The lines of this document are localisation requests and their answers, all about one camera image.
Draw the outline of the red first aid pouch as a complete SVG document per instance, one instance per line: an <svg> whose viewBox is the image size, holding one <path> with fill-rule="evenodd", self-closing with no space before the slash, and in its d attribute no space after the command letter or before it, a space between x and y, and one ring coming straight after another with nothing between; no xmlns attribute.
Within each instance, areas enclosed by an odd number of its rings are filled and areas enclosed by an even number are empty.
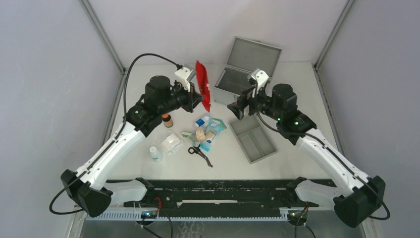
<svg viewBox="0 0 420 238"><path fill-rule="evenodd" d="M204 96L204 99L202 100L202 104L205 110L207 112L210 112L211 102L210 102L210 90L209 90L209 79L208 79L207 69L201 62L197 60L195 64L195 70L196 70L196 78L197 78L200 94Z"/></svg>

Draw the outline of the brown bottle orange cap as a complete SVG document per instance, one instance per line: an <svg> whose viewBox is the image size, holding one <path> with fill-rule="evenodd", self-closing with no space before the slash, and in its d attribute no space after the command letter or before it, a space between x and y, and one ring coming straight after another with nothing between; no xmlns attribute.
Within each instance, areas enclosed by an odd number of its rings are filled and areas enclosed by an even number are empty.
<svg viewBox="0 0 420 238"><path fill-rule="evenodd" d="M171 128L173 126L173 120L170 114L162 115L162 122L167 128Z"/></svg>

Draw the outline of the beige bandage roll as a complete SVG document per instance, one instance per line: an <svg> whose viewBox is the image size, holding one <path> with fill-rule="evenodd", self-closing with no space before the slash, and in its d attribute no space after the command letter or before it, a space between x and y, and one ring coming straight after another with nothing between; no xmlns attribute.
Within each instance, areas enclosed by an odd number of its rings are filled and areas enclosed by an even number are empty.
<svg viewBox="0 0 420 238"><path fill-rule="evenodd" d="M195 135L198 141L204 141L206 139L206 129L202 126L198 127Z"/></svg>

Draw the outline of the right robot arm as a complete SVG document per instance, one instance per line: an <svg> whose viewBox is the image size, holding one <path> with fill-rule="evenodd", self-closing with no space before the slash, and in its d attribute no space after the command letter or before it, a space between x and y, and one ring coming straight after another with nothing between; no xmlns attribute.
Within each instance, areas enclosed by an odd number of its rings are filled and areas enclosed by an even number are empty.
<svg viewBox="0 0 420 238"><path fill-rule="evenodd" d="M243 119L246 107L250 115L256 115L267 128L309 155L335 184L331 187L299 177L287 187L286 199L290 205L307 202L333 210L351 228L367 218L375 219L374 213L380 208L386 212L383 220L390 218L390 210L383 201L385 181L358 169L327 141L317 125L298 110L297 95L291 85L275 85L271 96L265 93L265 88L253 87L227 105L239 120ZM276 127L268 125L262 115L275 120Z"/></svg>

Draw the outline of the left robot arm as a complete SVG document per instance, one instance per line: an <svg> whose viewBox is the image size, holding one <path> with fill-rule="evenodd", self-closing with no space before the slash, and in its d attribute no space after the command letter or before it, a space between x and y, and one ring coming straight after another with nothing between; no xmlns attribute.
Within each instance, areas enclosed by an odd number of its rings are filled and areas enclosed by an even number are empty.
<svg viewBox="0 0 420 238"><path fill-rule="evenodd" d="M166 76L150 79L145 93L124 116L123 123L102 148L76 171L65 170L60 179L65 191L90 217L97 217L110 206L137 201L153 204L155 194L141 181L108 183L108 177L125 156L162 123L162 115L179 108L191 113L204 99L194 84L185 89Z"/></svg>

